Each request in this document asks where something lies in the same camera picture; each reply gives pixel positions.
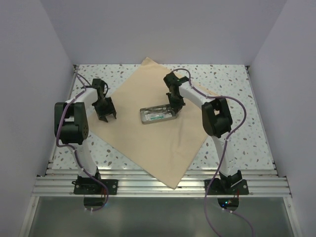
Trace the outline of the steel hemostat forceps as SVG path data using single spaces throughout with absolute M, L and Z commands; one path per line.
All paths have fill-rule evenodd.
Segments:
M 163 114 L 172 114 L 173 111 L 169 107 L 147 107 L 145 108 L 145 112 L 148 114 L 153 113 L 163 113 Z

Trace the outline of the metal instrument tray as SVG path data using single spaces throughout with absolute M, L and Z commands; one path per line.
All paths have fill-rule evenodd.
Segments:
M 177 113 L 169 104 L 140 109 L 140 118 L 142 124 L 151 124 L 161 121 L 173 120 L 177 117 Z

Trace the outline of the green scalpel blade packet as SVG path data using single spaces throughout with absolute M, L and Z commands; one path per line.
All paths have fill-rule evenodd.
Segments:
M 147 116 L 147 120 L 149 122 L 159 122 L 159 121 L 166 121 L 166 120 L 171 120 L 175 119 L 174 116 L 167 116 L 167 115 L 149 115 Z

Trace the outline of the beige cloth drape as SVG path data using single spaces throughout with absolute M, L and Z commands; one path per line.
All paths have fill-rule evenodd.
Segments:
M 206 139 L 202 105 L 206 99 L 189 83 L 180 86 L 185 105 L 172 120 L 143 124 L 140 109 L 168 102 L 169 69 L 150 58 L 111 95 L 117 115 L 101 121 L 93 112 L 90 131 L 166 186 L 175 189 Z

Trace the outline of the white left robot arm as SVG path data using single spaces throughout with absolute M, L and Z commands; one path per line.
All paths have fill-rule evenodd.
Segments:
M 83 85 L 82 91 L 66 102 L 54 106 L 54 133 L 56 146 L 68 148 L 79 171 L 78 179 L 87 181 L 85 188 L 92 194 L 102 190 L 103 182 L 89 151 L 87 138 L 89 125 L 86 110 L 93 106 L 100 121 L 108 122 L 108 117 L 117 118 L 111 97 L 107 96 L 108 84 L 101 79 L 93 79 L 91 85 Z

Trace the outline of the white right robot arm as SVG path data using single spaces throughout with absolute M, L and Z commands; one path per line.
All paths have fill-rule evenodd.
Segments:
M 203 129 L 212 138 L 221 162 L 220 188 L 222 192 L 231 194 L 237 189 L 242 176 L 234 163 L 234 153 L 228 139 L 233 119 L 227 99 L 223 96 L 208 96 L 195 88 L 189 78 L 178 78 L 173 72 L 167 74 L 163 81 L 169 89 L 166 95 L 174 113 L 177 114 L 185 106 L 185 98 L 201 109 Z

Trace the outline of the aluminium rail frame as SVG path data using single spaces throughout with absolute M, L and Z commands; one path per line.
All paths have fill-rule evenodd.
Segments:
M 292 193 L 286 177 L 281 177 L 271 155 L 269 143 L 261 122 L 249 81 L 249 67 L 245 65 L 187 65 L 196 82 L 207 88 L 239 96 L 248 107 L 245 139 L 235 144 L 237 165 L 247 180 L 249 195 L 240 196 L 238 213 L 251 224 L 246 235 L 300 237 L 303 232 L 295 212 Z M 204 180 L 210 179 L 217 169 L 215 147 L 210 139 L 201 146 L 193 163 L 176 189 L 169 188 L 96 135 L 88 138 L 103 178 L 118 180 L 118 194 L 109 202 L 116 210 L 125 210 L 128 201 L 140 205 L 155 201 L 164 205 L 177 199 L 190 201 L 201 222 L 198 236 L 208 236 L 212 230 L 205 221 L 203 198 Z M 54 147 L 44 175 L 36 178 L 20 236 L 61 236 L 62 225 L 81 220 L 85 216 L 82 196 L 73 193 L 72 182 L 77 169 L 69 149 Z M 65 214 L 73 209 L 74 218 Z

